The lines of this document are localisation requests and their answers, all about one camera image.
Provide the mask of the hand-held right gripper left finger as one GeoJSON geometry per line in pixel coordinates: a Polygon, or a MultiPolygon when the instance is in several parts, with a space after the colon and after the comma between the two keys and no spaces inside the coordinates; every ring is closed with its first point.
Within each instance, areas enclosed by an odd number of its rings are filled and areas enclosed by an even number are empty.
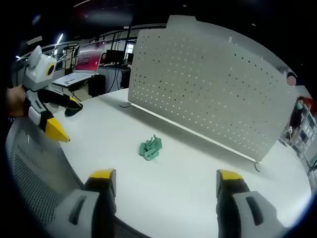
{"type": "Polygon", "coordinates": [[[56,207],[51,237],[113,238],[115,197],[116,169],[93,172],[56,207]]]}

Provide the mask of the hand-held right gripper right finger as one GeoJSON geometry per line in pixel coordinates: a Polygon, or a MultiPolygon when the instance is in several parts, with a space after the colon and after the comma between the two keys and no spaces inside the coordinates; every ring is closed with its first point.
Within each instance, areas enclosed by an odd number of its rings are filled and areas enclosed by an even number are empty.
{"type": "Polygon", "coordinates": [[[216,171],[216,198],[219,238],[277,238],[285,233],[276,208],[251,191],[238,173],[216,171]]]}

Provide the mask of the person's left hand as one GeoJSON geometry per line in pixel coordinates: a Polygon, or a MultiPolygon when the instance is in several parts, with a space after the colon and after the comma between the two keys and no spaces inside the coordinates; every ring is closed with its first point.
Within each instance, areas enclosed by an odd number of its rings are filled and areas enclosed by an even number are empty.
{"type": "Polygon", "coordinates": [[[22,117],[25,115],[26,93],[22,85],[7,88],[6,107],[9,117],[22,117]]]}

